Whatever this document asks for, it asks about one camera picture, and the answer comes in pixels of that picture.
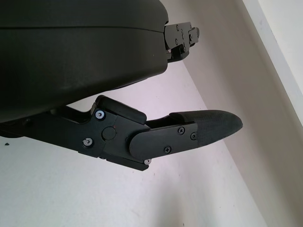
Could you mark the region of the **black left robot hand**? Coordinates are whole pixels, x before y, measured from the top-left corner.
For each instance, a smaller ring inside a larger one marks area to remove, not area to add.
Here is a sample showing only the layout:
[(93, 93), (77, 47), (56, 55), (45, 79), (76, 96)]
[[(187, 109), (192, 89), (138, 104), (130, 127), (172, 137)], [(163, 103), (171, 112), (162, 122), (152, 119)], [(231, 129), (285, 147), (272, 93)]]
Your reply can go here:
[(0, 134), (146, 170), (243, 127), (226, 111), (144, 113), (103, 95), (162, 74), (199, 39), (158, 0), (3, 0)]

